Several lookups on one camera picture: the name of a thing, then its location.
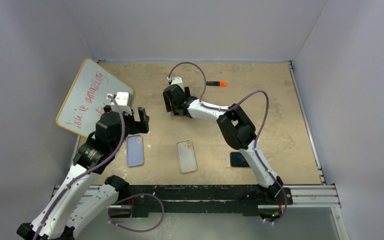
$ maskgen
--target smartphone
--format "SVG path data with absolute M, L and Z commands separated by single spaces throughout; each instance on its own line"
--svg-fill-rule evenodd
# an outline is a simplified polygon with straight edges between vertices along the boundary
M 134 167 L 144 164 L 144 142 L 142 135 L 126 137 L 127 166 Z
M 196 171 L 198 166 L 192 141 L 179 141 L 176 143 L 176 149 L 180 172 L 185 174 Z
M 242 153 L 240 153 L 238 151 L 232 151 L 230 153 L 230 165 L 232 167 L 238 167 L 238 168 L 249 168 L 250 167 L 250 165 L 248 164 L 244 155 L 242 155 Z

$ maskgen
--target blue phone case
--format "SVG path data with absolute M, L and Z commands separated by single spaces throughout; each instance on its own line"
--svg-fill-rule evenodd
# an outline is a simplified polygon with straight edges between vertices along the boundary
M 144 142 L 142 135 L 126 137 L 127 166 L 134 167 L 144 164 Z

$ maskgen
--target beige tabletop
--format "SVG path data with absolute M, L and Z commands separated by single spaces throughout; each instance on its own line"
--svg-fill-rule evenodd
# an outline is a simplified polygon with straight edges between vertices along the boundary
M 174 63 L 104 63 L 108 72 L 134 89 L 133 109 L 144 107 L 150 116 L 149 133 L 142 134 L 144 165 L 128 167 L 126 144 L 95 184 L 118 175 L 132 185 L 243 185 L 256 184 L 250 168 L 230 166 L 234 151 L 219 127 L 201 119 L 173 116 L 166 112 L 163 90 Z M 199 63 L 208 81 L 226 81 L 226 87 L 208 86 L 203 100 L 221 106 L 237 103 L 254 90 L 265 90 L 270 104 L 259 144 L 271 167 L 285 184 L 320 184 L 312 145 L 301 113 L 287 63 Z M 190 87 L 192 96 L 201 94 L 203 78 L 191 65 L 173 73 Z M 258 129 L 266 101 L 256 94 L 242 109 Z M 181 173 L 176 143 L 191 140 L 197 170 Z

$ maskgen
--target gray floor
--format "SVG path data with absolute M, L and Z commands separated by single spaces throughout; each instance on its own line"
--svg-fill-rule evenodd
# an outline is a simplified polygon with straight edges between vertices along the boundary
M 120 219 L 130 228 L 147 229 L 158 222 L 160 213 L 149 218 Z M 241 214 L 166 213 L 155 230 L 134 233 L 108 224 L 104 211 L 80 234 L 78 240 L 338 240 L 330 208 L 289 208 L 274 227 L 261 223 L 259 217 Z

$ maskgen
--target black smartphone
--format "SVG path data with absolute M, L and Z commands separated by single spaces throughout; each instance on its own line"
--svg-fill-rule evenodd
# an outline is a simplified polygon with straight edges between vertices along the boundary
M 245 160 L 245 157 L 242 155 L 242 153 L 240 153 L 238 151 L 232 151 L 230 153 L 230 165 L 232 167 L 238 167 L 238 168 L 249 168 L 250 167 L 247 160 Z

